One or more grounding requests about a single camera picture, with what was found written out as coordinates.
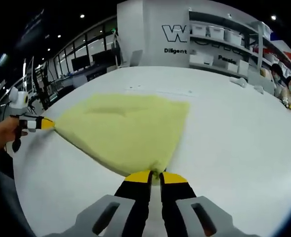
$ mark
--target glass wall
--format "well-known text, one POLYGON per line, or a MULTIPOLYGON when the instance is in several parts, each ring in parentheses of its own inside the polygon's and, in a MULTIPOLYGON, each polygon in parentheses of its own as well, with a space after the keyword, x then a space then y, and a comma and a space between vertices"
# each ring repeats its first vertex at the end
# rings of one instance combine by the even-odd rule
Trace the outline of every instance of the glass wall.
POLYGON ((86 33, 83 33, 54 58, 58 77, 73 73, 72 59, 89 55, 90 64, 93 65, 93 55, 111 49, 113 35, 111 31, 117 28, 117 18, 100 24, 86 33))

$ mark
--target desk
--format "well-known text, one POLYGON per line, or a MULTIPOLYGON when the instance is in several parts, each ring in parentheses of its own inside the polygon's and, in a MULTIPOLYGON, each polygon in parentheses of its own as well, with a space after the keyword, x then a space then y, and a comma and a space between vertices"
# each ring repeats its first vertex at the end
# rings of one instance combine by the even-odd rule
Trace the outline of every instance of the desk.
MULTIPOLYGON (((188 101, 184 132, 167 170, 185 177, 197 196, 230 213, 247 234, 269 237, 291 215, 291 113, 273 96, 211 72, 133 67, 88 82, 44 115, 56 119, 94 93, 188 101)), ((77 214, 113 195, 124 179, 54 131, 22 138, 14 175, 22 209, 38 236, 71 227, 77 214)))

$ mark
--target monitor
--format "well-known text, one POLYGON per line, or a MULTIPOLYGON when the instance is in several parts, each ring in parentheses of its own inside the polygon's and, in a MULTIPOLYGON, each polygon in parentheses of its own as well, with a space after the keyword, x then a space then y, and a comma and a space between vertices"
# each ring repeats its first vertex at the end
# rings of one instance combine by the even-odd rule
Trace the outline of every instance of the monitor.
POLYGON ((89 56, 85 55, 72 59, 72 66, 74 71, 90 66, 89 56))
POLYGON ((111 49, 92 55, 95 64, 116 64, 116 58, 111 49))

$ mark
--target shelving unit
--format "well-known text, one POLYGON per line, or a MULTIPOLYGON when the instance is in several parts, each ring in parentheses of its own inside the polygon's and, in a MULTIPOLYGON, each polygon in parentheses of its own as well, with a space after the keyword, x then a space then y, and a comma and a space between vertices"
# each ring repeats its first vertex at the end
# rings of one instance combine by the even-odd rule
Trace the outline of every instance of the shelving unit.
MULTIPOLYGON (((260 26, 258 27, 258 29, 254 29, 253 27, 232 18, 225 18, 222 16, 217 16, 217 15, 208 14, 204 12, 196 12, 192 10, 189 10, 189 20, 192 23, 204 22, 204 23, 209 23, 211 25, 228 28, 230 30, 242 33, 245 36, 245 43, 246 43, 245 47, 234 45, 224 40, 212 39, 210 37, 204 37, 204 36, 190 35, 190 39, 209 41, 209 42, 217 43, 217 44, 227 46, 233 49, 240 50, 241 52, 246 53, 246 55, 248 55, 249 57, 255 58, 257 60, 258 73, 259 73, 260 68, 262 67, 262 63, 265 63, 269 66, 272 65, 270 61, 263 58, 264 46, 271 49, 278 56, 278 58, 291 70, 290 58, 282 50, 278 49, 270 40, 268 40, 267 38, 263 36, 262 28, 260 26), (258 43, 258 54, 249 50, 249 40, 251 38, 255 39, 255 41, 258 43)), ((194 65, 191 63, 190 67, 199 68, 199 69, 207 70, 207 71, 213 70, 214 72, 219 72, 222 74, 229 72, 232 75, 232 73, 234 73, 226 69, 210 66, 210 65, 202 65, 202 64, 194 65)))

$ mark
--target white tabletop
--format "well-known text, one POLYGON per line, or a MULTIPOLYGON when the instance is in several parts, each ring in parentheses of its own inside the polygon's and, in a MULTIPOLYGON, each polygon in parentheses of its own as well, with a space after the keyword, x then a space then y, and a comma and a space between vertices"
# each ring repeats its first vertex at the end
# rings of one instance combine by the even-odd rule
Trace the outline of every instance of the white tabletop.
MULTIPOLYGON (((56 119, 94 93, 116 92, 191 104, 167 170, 185 177, 198 197, 230 213, 237 228, 270 237, 291 215, 291 112, 276 98, 211 72, 134 67, 88 82, 44 115, 56 119)), ((22 209, 38 236, 68 229, 81 211, 113 195, 124 179, 54 131, 22 138, 14 175, 22 209)))

